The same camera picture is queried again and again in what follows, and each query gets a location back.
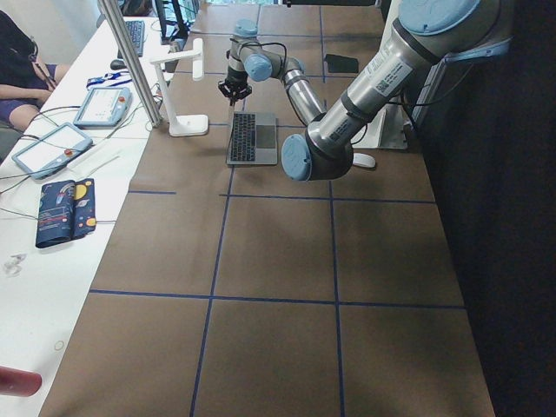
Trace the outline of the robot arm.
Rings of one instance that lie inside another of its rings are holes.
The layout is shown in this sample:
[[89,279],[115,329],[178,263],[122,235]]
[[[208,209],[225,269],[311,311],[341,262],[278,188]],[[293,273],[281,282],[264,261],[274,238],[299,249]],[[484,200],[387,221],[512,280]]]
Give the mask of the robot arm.
[[507,53],[512,39],[512,1],[402,1],[396,12],[390,37],[341,97],[304,134],[283,143],[281,164],[291,179],[345,175],[353,164],[352,138],[416,70],[485,61]]
[[309,125],[326,113],[326,107],[306,77],[301,61],[291,56],[282,43],[276,44],[282,49],[281,53],[268,50],[268,45],[258,39],[255,22],[238,20],[230,42],[227,74],[218,83],[218,89],[230,105],[235,105],[252,93],[249,81],[275,79],[281,82],[302,124]]

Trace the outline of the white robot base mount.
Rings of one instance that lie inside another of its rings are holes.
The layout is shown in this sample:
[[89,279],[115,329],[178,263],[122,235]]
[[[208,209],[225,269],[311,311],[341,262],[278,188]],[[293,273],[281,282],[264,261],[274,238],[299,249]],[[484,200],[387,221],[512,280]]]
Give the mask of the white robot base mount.
[[382,108],[365,129],[358,149],[405,150],[408,143],[404,133],[406,118],[401,106],[388,104]]

